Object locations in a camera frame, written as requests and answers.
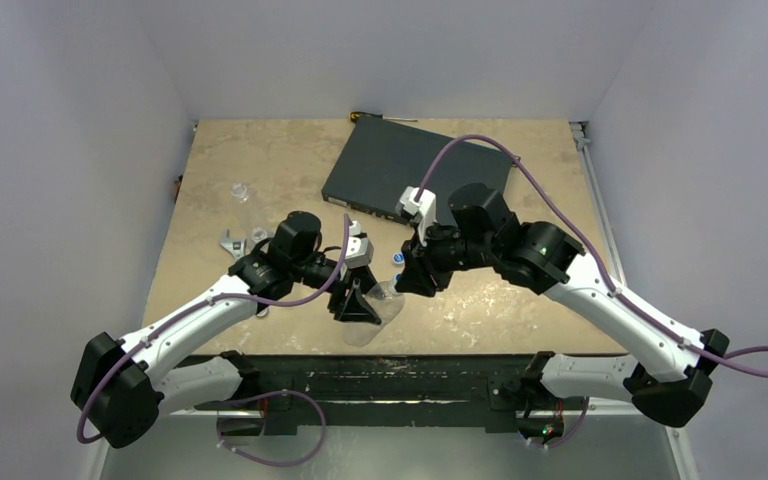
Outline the red handled adjustable wrench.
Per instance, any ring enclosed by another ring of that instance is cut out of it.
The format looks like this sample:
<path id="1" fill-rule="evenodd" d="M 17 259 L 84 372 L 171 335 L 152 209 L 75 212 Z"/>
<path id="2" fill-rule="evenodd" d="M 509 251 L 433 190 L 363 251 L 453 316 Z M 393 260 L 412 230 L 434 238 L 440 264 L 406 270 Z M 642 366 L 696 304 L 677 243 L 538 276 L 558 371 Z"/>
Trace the red handled adjustable wrench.
<path id="1" fill-rule="evenodd" d="M 248 295 L 255 295 L 251 282 L 257 282 L 254 274 L 266 265 L 264 253 L 258 248 L 249 249 L 247 239 L 232 239 L 228 229 L 220 235 L 219 245 L 232 256 L 227 275 L 244 281 L 249 288 Z"/>

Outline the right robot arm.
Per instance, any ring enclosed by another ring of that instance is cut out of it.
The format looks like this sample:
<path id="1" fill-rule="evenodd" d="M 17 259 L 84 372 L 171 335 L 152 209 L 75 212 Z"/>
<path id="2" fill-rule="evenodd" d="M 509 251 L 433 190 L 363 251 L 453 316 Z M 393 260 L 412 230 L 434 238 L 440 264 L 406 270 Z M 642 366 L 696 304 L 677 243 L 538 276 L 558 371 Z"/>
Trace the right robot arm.
<path id="1" fill-rule="evenodd" d="M 490 268 L 508 283 L 543 295 L 611 337 L 622 356 L 537 353 L 513 394 L 528 407 L 591 397 L 632 404 L 668 427 L 685 426 L 704 406 L 715 368 L 705 354 L 722 355 L 729 339 L 716 329 L 681 325 L 629 290 L 610 288 L 592 253 L 556 225 L 521 222 L 502 194 L 482 183 L 448 200 L 454 225 L 436 220 L 436 197 L 408 187 L 397 211 L 414 229 L 404 242 L 400 293 L 432 297 L 456 271 Z"/>

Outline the black flat electronics box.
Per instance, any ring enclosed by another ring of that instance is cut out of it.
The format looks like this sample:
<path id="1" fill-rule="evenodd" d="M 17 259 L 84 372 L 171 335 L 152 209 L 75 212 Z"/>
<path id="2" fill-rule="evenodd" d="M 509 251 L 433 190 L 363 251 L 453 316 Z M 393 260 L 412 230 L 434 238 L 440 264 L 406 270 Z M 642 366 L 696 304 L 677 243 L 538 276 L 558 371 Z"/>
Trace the black flat electronics box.
<path id="1" fill-rule="evenodd" d="M 396 211 L 406 187 L 417 187 L 451 139 L 401 123 L 362 116 L 330 172 L 323 200 L 405 224 Z M 505 190 L 512 163 L 497 149 L 462 142 L 438 164 L 427 189 L 445 201 L 458 188 L 483 183 Z"/>

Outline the clear plastic bottle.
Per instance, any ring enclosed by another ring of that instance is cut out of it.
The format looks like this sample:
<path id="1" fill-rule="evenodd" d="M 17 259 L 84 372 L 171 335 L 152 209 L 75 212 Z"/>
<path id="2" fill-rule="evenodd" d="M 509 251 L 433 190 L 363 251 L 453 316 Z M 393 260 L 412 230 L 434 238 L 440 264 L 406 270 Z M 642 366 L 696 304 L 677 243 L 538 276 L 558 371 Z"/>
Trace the clear plastic bottle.
<path id="1" fill-rule="evenodd" d="M 379 282 L 362 296 L 377 323 L 348 322 L 343 327 L 343 340 L 353 347 L 367 346 L 403 310 L 405 296 L 396 290 L 398 278 Z"/>
<path id="2" fill-rule="evenodd" d="M 263 227 L 255 227 L 248 234 L 248 239 L 251 241 L 253 245 L 263 240 L 267 240 L 268 238 L 271 238 L 271 237 L 272 237 L 272 232 L 268 228 L 263 228 Z"/>
<path id="3" fill-rule="evenodd" d="M 245 231 L 267 228 L 265 209 L 252 187 L 237 182 L 231 185 L 230 193 L 234 213 Z"/>

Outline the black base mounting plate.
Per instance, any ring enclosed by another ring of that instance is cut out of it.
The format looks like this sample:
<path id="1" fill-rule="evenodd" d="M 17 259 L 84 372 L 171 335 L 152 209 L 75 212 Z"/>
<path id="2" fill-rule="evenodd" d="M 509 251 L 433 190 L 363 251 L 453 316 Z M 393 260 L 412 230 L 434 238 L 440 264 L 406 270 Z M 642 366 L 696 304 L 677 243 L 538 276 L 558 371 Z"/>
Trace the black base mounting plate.
<path id="1" fill-rule="evenodd" d="M 242 355 L 222 359 L 242 374 L 228 399 L 188 410 L 229 418 L 232 436 L 294 435 L 321 422 L 352 427 L 471 427 L 554 439 L 581 424 L 593 401 L 556 398 L 537 382 L 538 354 Z"/>

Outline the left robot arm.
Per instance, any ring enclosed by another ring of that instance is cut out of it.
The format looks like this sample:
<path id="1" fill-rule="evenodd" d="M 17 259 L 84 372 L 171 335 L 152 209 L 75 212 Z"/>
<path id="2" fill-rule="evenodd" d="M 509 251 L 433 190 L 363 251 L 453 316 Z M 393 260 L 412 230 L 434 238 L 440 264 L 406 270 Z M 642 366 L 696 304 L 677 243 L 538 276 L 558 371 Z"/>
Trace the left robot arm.
<path id="1" fill-rule="evenodd" d="M 258 370 L 239 352 L 201 363 L 185 359 L 230 327 L 266 309 L 300 307 L 327 295 L 338 321 L 378 322 L 364 300 L 375 280 L 373 247 L 359 222 L 345 218 L 337 259 L 321 248 L 318 217 L 290 213 L 272 236 L 236 260 L 206 291 L 166 317 L 115 338 L 102 332 L 84 348 L 70 398 L 80 411 L 82 444 L 123 448 L 161 417 L 203 404 L 252 405 Z"/>

